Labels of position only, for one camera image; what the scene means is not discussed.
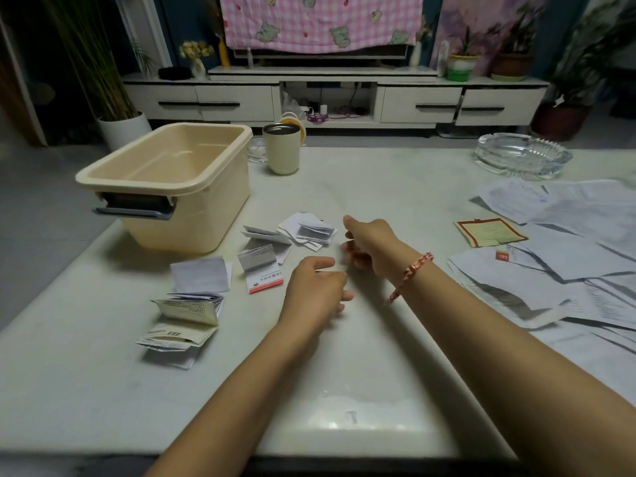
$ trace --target gray floor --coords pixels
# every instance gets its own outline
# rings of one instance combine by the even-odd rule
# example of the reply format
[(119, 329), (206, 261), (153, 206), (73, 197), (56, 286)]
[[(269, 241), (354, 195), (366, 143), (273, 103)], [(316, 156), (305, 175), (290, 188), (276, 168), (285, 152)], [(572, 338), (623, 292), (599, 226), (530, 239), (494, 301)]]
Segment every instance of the gray floor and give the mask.
[[(457, 147), (474, 140), (440, 137), (307, 137), (317, 147)], [(566, 144), (574, 149), (635, 149), (636, 121), (610, 119), (594, 111), (581, 133)], [(93, 215), (94, 195), (75, 185), (81, 168), (105, 155), (101, 146), (34, 149), (27, 146), (0, 111), (0, 330), (9, 324), (110, 223)], [(0, 477), (67, 477), (82, 457), (0, 455)]]

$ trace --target red bracelet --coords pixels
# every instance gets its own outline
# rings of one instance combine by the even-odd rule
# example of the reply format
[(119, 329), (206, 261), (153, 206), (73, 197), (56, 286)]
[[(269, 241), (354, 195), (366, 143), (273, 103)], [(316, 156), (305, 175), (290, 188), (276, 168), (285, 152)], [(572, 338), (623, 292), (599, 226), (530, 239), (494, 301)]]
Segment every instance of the red bracelet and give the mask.
[(399, 284), (399, 286), (395, 289), (394, 292), (389, 296), (388, 304), (393, 303), (400, 296), (400, 288), (402, 288), (407, 281), (409, 281), (415, 274), (415, 272), (420, 269), (427, 261), (432, 261), (433, 255), (430, 252), (427, 252), (424, 256), (418, 259), (414, 264), (411, 264), (406, 271), (404, 271), (404, 279)]

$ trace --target brown plant pot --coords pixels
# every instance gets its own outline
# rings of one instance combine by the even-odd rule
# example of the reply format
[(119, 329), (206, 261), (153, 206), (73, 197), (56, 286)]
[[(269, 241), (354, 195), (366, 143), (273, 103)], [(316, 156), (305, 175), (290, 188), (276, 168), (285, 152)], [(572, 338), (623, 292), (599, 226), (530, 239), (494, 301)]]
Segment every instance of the brown plant pot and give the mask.
[(542, 103), (534, 114), (530, 128), (538, 136), (563, 142), (574, 137), (588, 115), (591, 107), (582, 105), (557, 105)]
[(530, 71), (534, 57), (516, 53), (497, 53), (492, 60), (490, 73), (500, 77), (525, 77)]

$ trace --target plastic storage box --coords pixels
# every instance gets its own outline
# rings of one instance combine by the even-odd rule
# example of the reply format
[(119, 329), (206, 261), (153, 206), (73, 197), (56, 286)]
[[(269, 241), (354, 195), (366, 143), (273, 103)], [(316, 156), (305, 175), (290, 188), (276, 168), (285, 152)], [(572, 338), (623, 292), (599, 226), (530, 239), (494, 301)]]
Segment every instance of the plastic storage box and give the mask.
[(218, 247), (249, 197), (242, 125), (165, 125), (78, 172), (144, 247), (205, 253)]

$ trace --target white tv stand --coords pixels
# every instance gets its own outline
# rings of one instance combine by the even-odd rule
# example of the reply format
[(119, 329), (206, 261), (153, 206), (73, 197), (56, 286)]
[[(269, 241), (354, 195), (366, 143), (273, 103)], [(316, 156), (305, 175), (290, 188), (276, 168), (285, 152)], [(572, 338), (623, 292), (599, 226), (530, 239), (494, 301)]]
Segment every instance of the white tv stand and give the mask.
[(548, 83), (537, 79), (498, 82), (477, 77), (467, 82), (439, 78), (428, 67), (303, 68), (216, 67), (209, 80), (169, 81), (142, 74), (124, 77), (133, 103), (149, 119), (229, 122), (262, 127), (281, 117), (282, 90), (292, 97), (314, 95), (320, 89), (308, 82), (339, 82), (324, 89), (335, 105), (354, 93), (354, 83), (369, 85), (356, 92), (353, 105), (364, 105), (366, 116), (349, 118), (330, 113), (323, 123), (307, 128), (434, 128), (438, 123), (458, 126), (528, 125)]

